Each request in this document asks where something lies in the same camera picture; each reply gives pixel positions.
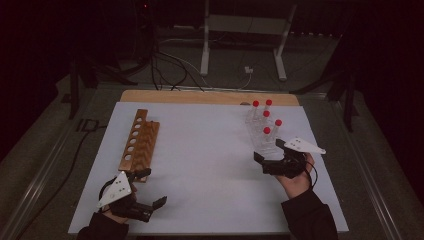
wooden test tube rack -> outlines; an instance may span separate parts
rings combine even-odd
[[[150,168],[156,138],[159,132],[159,122],[146,120],[147,110],[138,109],[128,136],[128,141],[122,154],[119,171],[134,173]],[[147,177],[135,179],[137,182],[146,182]]]

white cable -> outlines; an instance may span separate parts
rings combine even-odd
[[[249,85],[250,80],[252,80],[252,73],[249,73],[249,80],[247,80],[247,83],[241,87],[241,88],[237,88],[236,90],[242,90],[243,88],[247,87],[247,85]]]

white board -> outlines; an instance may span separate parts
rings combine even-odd
[[[288,226],[281,202],[288,198],[278,181],[262,174],[253,160],[253,144],[244,120],[250,106],[122,103],[113,111],[69,233],[88,226],[97,211],[98,193],[118,174],[118,166],[137,109],[160,122],[147,183],[136,183],[137,201],[151,204],[168,196],[149,223],[130,220],[130,234],[231,235],[281,234]],[[294,137],[316,144],[302,107],[271,107],[283,120],[281,139]],[[314,191],[329,205],[337,230],[348,231],[333,185],[319,154]]]

wooden board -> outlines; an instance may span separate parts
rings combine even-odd
[[[263,105],[267,99],[272,99],[273,106],[299,106],[295,95],[282,93],[126,90],[121,96],[121,102],[223,105],[251,104],[253,100]]]

black sleeve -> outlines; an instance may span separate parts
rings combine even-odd
[[[327,204],[311,190],[281,204],[290,232],[298,240],[338,239],[336,224]]]
[[[124,240],[128,224],[120,224],[101,213],[93,213],[90,225],[78,233],[77,240]]]

